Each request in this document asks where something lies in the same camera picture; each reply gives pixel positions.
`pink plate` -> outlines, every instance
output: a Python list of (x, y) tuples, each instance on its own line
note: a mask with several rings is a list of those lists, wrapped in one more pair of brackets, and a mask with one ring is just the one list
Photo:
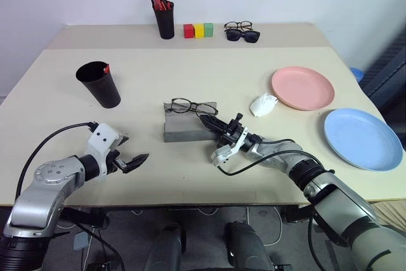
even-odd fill
[(334, 88), (322, 74), (304, 67), (285, 67), (272, 76), (274, 94), (299, 110), (317, 110), (334, 99)]

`glasses lens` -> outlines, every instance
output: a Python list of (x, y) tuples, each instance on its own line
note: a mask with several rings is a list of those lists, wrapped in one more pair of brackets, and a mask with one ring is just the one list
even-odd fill
[(172, 101), (172, 110), (178, 114), (188, 112), (190, 109), (190, 102), (184, 98), (177, 98)]
[(241, 22), (241, 29), (243, 31), (252, 30), (252, 22)]
[(196, 106), (196, 114), (200, 117), (202, 114), (208, 114), (210, 116), (215, 116), (217, 110), (208, 104), (198, 104)]
[(236, 29), (238, 26), (239, 25), (236, 22), (228, 22), (225, 24), (226, 29)]
[(229, 41), (238, 41), (241, 37), (241, 32), (239, 30), (230, 29), (227, 30), (227, 39)]
[(247, 31), (244, 34), (247, 43), (256, 43), (259, 38), (259, 32), (256, 31)]

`blue plate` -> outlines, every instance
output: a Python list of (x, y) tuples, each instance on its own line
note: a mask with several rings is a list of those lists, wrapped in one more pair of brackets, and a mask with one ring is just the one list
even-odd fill
[(324, 121), (324, 134), (345, 161), (370, 171), (389, 171), (402, 160), (403, 148), (393, 130), (357, 109), (338, 109)]

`plate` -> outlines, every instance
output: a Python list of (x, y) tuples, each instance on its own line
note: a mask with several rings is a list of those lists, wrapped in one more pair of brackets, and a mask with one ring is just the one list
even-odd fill
[(388, 125), (367, 112), (335, 110), (324, 121), (324, 133), (332, 149), (359, 168), (389, 171), (402, 160), (399, 138)]
[(309, 68), (282, 68), (273, 74), (271, 84), (279, 100), (299, 110), (321, 109), (334, 99), (330, 81)]

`green block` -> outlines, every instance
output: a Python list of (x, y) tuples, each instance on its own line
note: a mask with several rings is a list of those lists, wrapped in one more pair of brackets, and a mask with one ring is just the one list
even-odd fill
[(213, 37), (213, 24), (204, 23), (204, 37)]

